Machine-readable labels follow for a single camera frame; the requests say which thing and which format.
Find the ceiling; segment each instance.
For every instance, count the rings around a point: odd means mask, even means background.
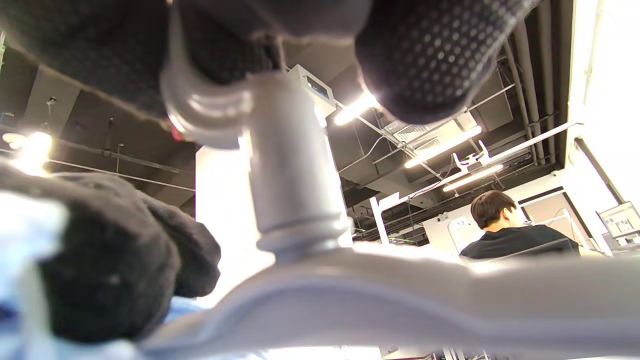
[[[553,126],[566,122],[573,2],[545,1],[548,3],[544,6],[548,5],[550,14],[545,9],[532,11],[519,25],[519,37],[511,35],[509,38],[515,69],[509,65],[509,56],[503,49],[498,55],[495,72],[468,105],[472,107],[482,103],[470,111],[483,129],[474,140],[482,140],[491,154],[500,153],[527,139],[523,117],[532,121],[534,108],[542,119],[542,132],[548,128],[548,115],[553,114]],[[541,34],[540,24],[551,25],[550,35]],[[528,38],[528,45],[523,42],[523,34]],[[351,45],[286,44],[285,55],[289,67],[300,64],[306,68],[326,83],[336,100],[343,104],[349,104],[362,93]],[[28,131],[44,126],[53,137],[62,140],[56,142],[52,159],[57,163],[50,164],[50,171],[87,171],[91,168],[120,174],[145,193],[178,206],[190,215],[195,214],[193,190],[195,152],[198,149],[195,144],[173,141],[171,134],[156,123],[134,119],[100,96],[38,68],[11,47],[7,48],[3,61],[0,113],[4,115],[0,115],[0,132]],[[548,80],[545,78],[545,66],[552,71],[550,91],[546,91],[549,87],[545,88],[545,80]],[[523,81],[521,89],[526,109],[521,107],[517,86],[483,102],[515,83],[514,70]],[[533,103],[532,95],[535,95],[536,103]],[[55,103],[48,106],[47,101],[51,97],[55,98]],[[360,121],[336,126],[331,121],[334,115],[328,117],[328,134],[336,165],[343,169],[369,152],[380,135]],[[378,128],[395,120],[377,111],[367,111],[363,118]],[[458,196],[435,190],[417,197],[411,204],[384,212],[389,232],[466,205],[479,192],[489,188],[515,187],[562,168],[563,135],[555,136],[552,141],[553,153],[550,142],[544,141],[541,149],[525,151],[510,160],[498,178],[461,188]],[[8,149],[1,142],[0,147]],[[365,230],[359,237],[361,240],[377,238],[369,209],[370,197],[381,199],[396,192],[406,195],[437,181],[424,167],[404,168],[408,156],[403,151],[376,161],[394,149],[394,144],[382,139],[370,156],[340,173],[349,214],[357,219],[358,227]],[[464,157],[477,150],[471,143],[464,143],[452,151]],[[429,160],[427,166],[444,175],[451,169],[450,152]]]

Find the ceiling light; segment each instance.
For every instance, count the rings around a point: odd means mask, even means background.
[[[36,132],[25,139],[11,164],[25,174],[46,176],[42,168],[49,161],[49,151],[53,140],[50,135]]]
[[[2,140],[9,144],[9,147],[13,150],[20,149],[20,146],[24,144],[27,140],[27,137],[22,134],[16,133],[6,133],[2,135]]]
[[[365,91],[364,94],[362,94],[353,104],[342,109],[342,111],[336,115],[333,122],[336,125],[344,125],[355,119],[357,116],[360,116],[360,114],[366,109],[377,108],[379,105],[380,104],[378,104],[373,94]]]
[[[472,137],[474,137],[475,135],[478,135],[479,133],[482,132],[482,128],[479,126],[474,126],[471,129],[465,131],[464,133],[460,134],[458,137],[452,139],[449,142],[445,142],[442,145],[439,146],[435,146],[432,147],[424,152],[421,152],[420,155],[418,155],[416,158],[413,158],[409,161],[407,161],[404,164],[404,167],[406,168],[410,168],[410,167],[414,167],[415,165],[418,165],[419,163],[423,163],[433,157],[435,157],[436,155],[439,155],[449,149],[452,149],[458,145],[460,145],[461,143],[471,139]]]
[[[449,192],[449,191],[451,191],[453,189],[457,189],[457,188],[459,188],[459,187],[461,187],[463,185],[469,184],[469,183],[471,183],[471,182],[473,182],[475,180],[481,179],[481,178],[483,178],[485,176],[488,176],[488,175],[491,175],[491,174],[493,174],[495,172],[498,172],[503,167],[504,166],[502,164],[500,164],[500,165],[495,165],[493,167],[484,169],[484,170],[482,170],[480,172],[476,172],[475,174],[473,174],[473,175],[471,175],[469,177],[465,177],[464,179],[462,179],[460,181],[457,181],[457,182],[455,182],[453,184],[449,184],[449,185],[445,186],[444,189],[442,189],[442,190],[446,191],[446,192]]]

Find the dark hair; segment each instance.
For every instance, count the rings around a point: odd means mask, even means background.
[[[484,229],[500,220],[500,213],[504,209],[515,209],[516,203],[509,195],[491,190],[474,199],[471,203],[471,216],[480,229]]]

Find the person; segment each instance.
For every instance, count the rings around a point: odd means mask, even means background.
[[[546,225],[523,226],[516,203],[509,195],[492,190],[476,197],[471,215],[485,234],[460,256],[475,260],[544,254],[590,255],[576,241]]]

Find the black shirt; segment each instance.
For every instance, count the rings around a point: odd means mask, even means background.
[[[465,247],[460,256],[470,259],[496,259],[508,255],[575,254],[578,243],[545,225],[505,227],[495,233],[487,231],[478,241]]]

